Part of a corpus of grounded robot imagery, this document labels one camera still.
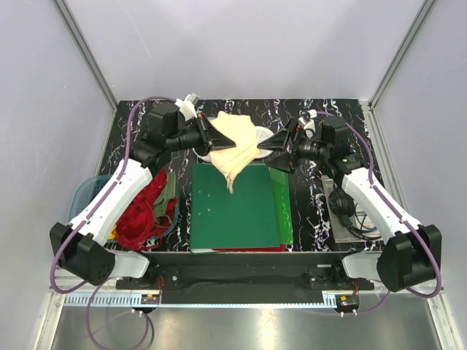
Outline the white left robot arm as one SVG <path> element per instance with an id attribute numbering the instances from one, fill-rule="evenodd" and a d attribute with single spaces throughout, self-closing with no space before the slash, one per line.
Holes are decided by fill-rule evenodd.
<path id="1" fill-rule="evenodd" d="M 94 286 L 110 278 L 132 278 L 143 289 L 157 281 L 157 270 L 141 252 L 105 249 L 109 234 L 123 212 L 160 170 L 171 154 L 198 149 L 202 155 L 235 147 L 206 117 L 181 101 L 155 103 L 135 141 L 128 141 L 124 158 L 98 195 L 70 223 L 50 229 L 53 263 L 50 283 L 57 289 L 57 268 Z"/>

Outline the red folder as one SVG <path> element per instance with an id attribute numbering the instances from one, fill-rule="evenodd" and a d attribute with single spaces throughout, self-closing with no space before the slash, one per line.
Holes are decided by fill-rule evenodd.
<path id="1" fill-rule="evenodd" d="M 285 252 L 286 246 L 279 244 L 275 246 L 225 246 L 209 248 L 210 252 Z"/>

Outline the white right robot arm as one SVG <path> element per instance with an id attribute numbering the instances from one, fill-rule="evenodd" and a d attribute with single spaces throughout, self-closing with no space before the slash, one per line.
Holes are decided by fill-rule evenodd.
<path id="1" fill-rule="evenodd" d="M 267 165 L 293 173 L 300 160 L 310 160 L 336 184 L 330 206 L 353 209 L 358 204 L 383 241 L 380 252 L 356 252 L 331 271 L 333 284 L 347 289 L 357 279 L 378 281 L 391 292 L 408 290 L 434 298 L 442 288 L 442 235 L 435 225 L 423 225 L 390 196 L 374 174 L 374 160 L 352 151 L 351 136 L 364 138 L 343 118 L 318 114 L 305 124 L 294 117 L 259 149 L 278 152 Z"/>

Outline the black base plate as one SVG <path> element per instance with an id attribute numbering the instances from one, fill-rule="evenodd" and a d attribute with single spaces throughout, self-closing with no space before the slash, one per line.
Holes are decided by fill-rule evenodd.
<path id="1" fill-rule="evenodd" d="M 364 290 L 373 284 L 344 274 L 347 252 L 216 252 L 191 254 L 151 252 L 150 267 L 142 279 L 125 277 L 118 289 L 154 289 L 162 281 L 165 290 L 193 285 L 285 284 L 297 287 Z"/>

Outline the olive green garment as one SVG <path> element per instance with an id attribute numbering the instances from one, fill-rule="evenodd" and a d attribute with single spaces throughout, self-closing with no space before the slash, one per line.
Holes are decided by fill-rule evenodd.
<path id="1" fill-rule="evenodd" d="M 153 204 L 153 214 L 157 228 L 168 228 L 172 224 L 176 204 L 177 176 L 174 172 L 170 172 L 167 173 L 166 184 Z"/>

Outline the red garment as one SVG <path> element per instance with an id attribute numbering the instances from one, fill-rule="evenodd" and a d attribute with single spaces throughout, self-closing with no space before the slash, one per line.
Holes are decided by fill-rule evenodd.
<path id="1" fill-rule="evenodd" d="M 155 226 L 153 204 L 166 184 L 167 173 L 165 170 L 161 170 L 138 193 L 112 229 L 114 240 L 123 248 L 138 252 L 157 249 L 162 244 L 163 237 L 177 222 L 178 198 L 174 208 L 172 224 L 168 228 Z"/>

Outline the light green plastic folder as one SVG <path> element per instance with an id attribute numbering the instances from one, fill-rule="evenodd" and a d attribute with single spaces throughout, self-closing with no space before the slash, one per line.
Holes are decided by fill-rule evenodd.
<path id="1" fill-rule="evenodd" d="M 290 210 L 288 174 L 274 168 L 270 168 L 269 173 L 272 183 L 279 242 L 283 246 L 292 245 L 293 223 Z"/>

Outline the beige bra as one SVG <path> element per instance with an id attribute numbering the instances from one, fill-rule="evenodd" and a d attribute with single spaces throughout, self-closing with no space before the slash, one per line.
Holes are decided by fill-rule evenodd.
<path id="1" fill-rule="evenodd" d="M 219 112 L 213 126 L 235 142 L 228 149 L 211 151 L 212 164 L 225 177 L 226 187 L 234 193 L 234 180 L 259 154 L 255 125 L 249 115 Z"/>

